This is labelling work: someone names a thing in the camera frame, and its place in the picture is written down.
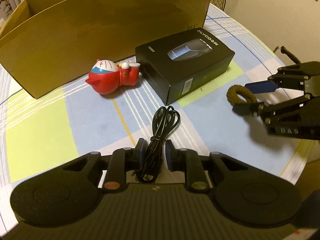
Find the screw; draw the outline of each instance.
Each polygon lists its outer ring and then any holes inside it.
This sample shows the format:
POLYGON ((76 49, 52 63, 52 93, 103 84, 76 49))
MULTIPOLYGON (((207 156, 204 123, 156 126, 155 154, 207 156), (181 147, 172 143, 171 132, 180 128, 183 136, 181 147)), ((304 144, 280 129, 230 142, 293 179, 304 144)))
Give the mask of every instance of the screw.
POLYGON ((198 189, 198 190, 203 190, 206 189, 208 186, 207 183, 205 183, 204 181, 195 181, 194 183, 192 183, 191 187, 193 187, 194 189, 198 189))
POLYGON ((264 120, 264 122, 265 122, 265 124, 271 124, 271 119, 270 119, 270 118, 266 118, 266 119, 264 120))

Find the barcode sticker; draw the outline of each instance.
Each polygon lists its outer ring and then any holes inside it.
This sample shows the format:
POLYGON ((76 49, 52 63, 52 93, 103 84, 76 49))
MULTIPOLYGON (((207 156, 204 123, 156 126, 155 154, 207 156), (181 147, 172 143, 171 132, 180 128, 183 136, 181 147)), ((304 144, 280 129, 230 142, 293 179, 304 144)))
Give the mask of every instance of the barcode sticker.
POLYGON ((287 236, 283 240, 307 240, 316 231, 317 231, 317 229, 313 229, 313 228, 300 228, 297 231, 295 231, 293 234, 287 236))
POLYGON ((193 78, 190 78, 189 80, 187 80, 187 81, 184 83, 183 90, 182 90, 182 95, 185 94, 185 93, 187 93, 187 92, 190 90, 192 81, 193 81, 193 78))

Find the robotic arm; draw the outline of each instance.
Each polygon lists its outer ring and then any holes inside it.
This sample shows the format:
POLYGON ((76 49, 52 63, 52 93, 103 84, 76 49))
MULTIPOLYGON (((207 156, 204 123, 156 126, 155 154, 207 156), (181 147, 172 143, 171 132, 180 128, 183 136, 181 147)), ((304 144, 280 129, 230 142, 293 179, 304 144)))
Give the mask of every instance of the robotic arm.
POLYGON ((320 140, 320 62, 281 67, 268 80, 245 87, 253 94, 274 92, 277 88, 303 91, 303 96, 279 104, 237 104, 233 111, 241 116, 260 116, 268 134, 320 140))

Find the black product box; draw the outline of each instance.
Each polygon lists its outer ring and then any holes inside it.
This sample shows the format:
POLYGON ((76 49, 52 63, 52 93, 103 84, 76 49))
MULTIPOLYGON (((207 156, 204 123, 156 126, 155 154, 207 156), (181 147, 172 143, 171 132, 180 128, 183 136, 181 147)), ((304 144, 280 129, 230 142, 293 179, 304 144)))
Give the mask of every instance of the black product box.
POLYGON ((234 52, 203 28, 136 47, 136 61, 167 106, 224 73, 234 52))

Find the brown rope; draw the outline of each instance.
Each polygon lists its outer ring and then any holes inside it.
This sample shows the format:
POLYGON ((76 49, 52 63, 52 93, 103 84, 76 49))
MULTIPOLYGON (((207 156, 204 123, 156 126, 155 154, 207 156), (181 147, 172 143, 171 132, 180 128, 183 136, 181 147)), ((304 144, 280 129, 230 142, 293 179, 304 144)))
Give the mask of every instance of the brown rope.
POLYGON ((247 88, 240 86, 240 85, 234 85, 228 89, 227 92, 227 98, 228 101, 232 106, 237 104, 245 104, 245 103, 257 103, 257 99, 255 95, 247 88), (245 98, 246 101, 239 98, 239 96, 242 96, 245 98))

